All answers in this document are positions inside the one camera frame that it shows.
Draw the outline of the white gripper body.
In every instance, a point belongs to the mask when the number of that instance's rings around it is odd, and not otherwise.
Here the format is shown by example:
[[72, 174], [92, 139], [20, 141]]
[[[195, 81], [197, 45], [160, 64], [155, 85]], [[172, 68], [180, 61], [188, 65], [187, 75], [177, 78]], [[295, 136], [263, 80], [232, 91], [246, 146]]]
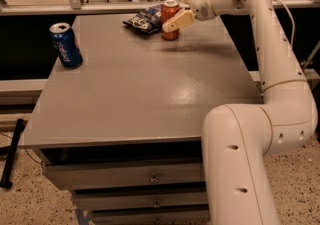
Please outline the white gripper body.
[[216, 17], [213, 0], [191, 0], [189, 6], [195, 13], [197, 20], [206, 21]]

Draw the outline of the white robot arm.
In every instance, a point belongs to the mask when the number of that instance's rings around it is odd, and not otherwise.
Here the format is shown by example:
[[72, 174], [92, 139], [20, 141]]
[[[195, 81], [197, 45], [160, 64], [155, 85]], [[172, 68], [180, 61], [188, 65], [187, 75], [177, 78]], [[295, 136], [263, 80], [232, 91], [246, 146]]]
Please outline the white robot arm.
[[202, 128], [202, 157], [212, 225], [280, 225], [263, 157], [303, 145], [315, 132], [316, 103], [272, 0], [181, 0], [162, 26], [247, 13], [263, 101], [212, 109]]

